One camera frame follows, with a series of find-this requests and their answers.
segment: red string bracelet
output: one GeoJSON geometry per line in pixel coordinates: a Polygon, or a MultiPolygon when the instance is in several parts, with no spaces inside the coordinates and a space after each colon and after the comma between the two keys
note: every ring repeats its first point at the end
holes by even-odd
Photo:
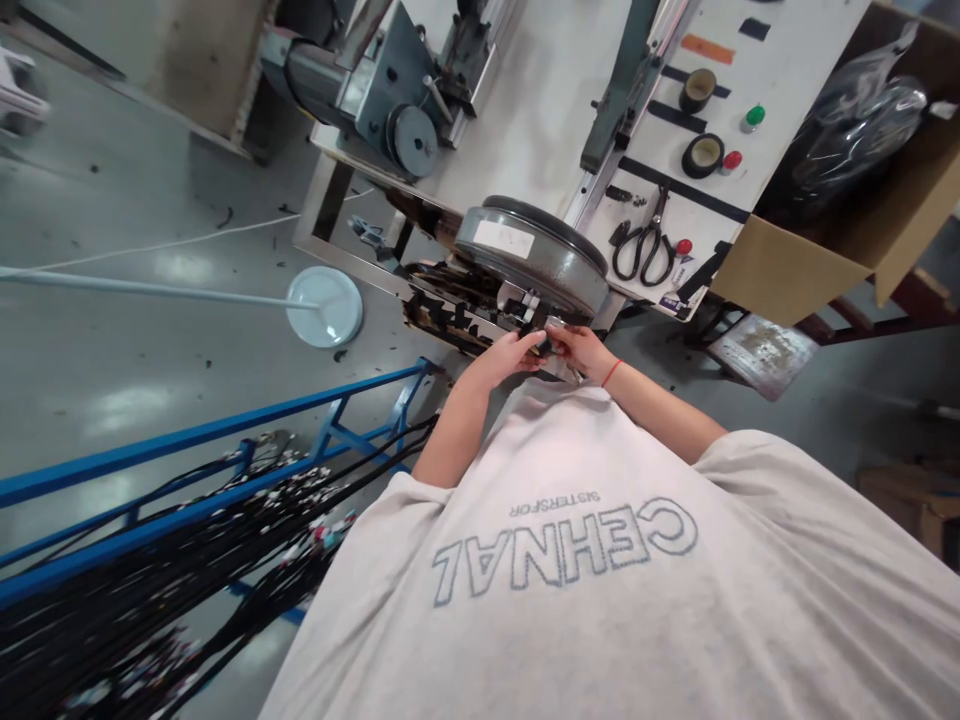
{"type": "Polygon", "coordinates": [[[613,364],[613,367],[610,368],[610,372],[607,373],[607,379],[604,380],[604,381],[603,381],[603,385],[600,386],[601,388],[604,387],[604,385],[607,384],[607,381],[610,380],[610,378],[613,376],[613,371],[616,370],[617,367],[618,367],[618,366],[620,365],[620,363],[622,363],[622,362],[623,362],[623,360],[617,360],[617,362],[615,362],[615,363],[613,364]]]}

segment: scissors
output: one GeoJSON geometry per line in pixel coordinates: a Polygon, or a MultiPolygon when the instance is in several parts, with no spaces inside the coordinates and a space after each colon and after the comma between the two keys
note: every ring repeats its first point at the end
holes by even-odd
{"type": "Polygon", "coordinates": [[[660,229],[660,223],[663,221],[663,211],[667,206],[667,198],[670,195],[670,190],[666,184],[660,185],[659,189],[660,197],[657,199],[657,205],[653,210],[653,217],[650,218],[648,225],[638,227],[636,230],[630,230],[630,221],[624,220],[617,226],[617,229],[613,231],[613,235],[610,236],[610,244],[614,246],[613,263],[611,263],[614,274],[621,280],[633,280],[633,278],[637,277],[637,271],[639,270],[640,283],[644,287],[656,287],[666,280],[670,276],[670,273],[673,272],[673,261],[677,256],[676,249],[670,244],[670,240],[667,239],[667,236],[664,235],[660,229]],[[643,244],[651,235],[653,235],[653,245],[641,268],[640,257],[643,254],[643,244]],[[633,267],[629,272],[621,272],[619,264],[620,252],[624,246],[634,238],[637,239],[637,250],[633,255],[633,267]],[[667,267],[660,277],[651,281],[647,278],[647,272],[650,270],[650,263],[653,262],[654,255],[660,250],[661,244],[667,253],[667,267]]]}

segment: round metal drum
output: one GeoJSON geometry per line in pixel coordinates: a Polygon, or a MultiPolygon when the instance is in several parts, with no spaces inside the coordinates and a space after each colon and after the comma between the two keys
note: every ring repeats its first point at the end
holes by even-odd
{"type": "Polygon", "coordinates": [[[420,108],[407,105],[397,113],[390,135],[391,150],[396,152],[396,159],[404,170],[418,178],[433,172],[439,145],[429,115],[420,108]]]}
{"type": "Polygon", "coordinates": [[[607,296],[607,262],[589,240],[519,200],[488,197],[470,208],[457,250],[559,310],[593,317],[607,296]]]}

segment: orange tape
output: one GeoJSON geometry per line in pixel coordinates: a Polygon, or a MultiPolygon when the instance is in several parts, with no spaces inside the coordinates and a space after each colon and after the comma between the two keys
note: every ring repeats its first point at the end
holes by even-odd
{"type": "Polygon", "coordinates": [[[703,55],[710,60],[722,62],[724,65],[733,65],[734,51],[725,48],[723,45],[717,45],[699,35],[686,35],[680,43],[680,47],[695,52],[697,55],[703,55]]]}

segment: green button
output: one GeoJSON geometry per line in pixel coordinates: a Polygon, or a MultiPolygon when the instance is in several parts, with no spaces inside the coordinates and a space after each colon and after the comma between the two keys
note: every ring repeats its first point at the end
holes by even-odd
{"type": "Polygon", "coordinates": [[[750,112],[747,113],[747,125],[753,125],[756,127],[763,122],[763,119],[767,116],[767,111],[763,109],[762,105],[757,105],[755,108],[752,108],[750,112]]]}

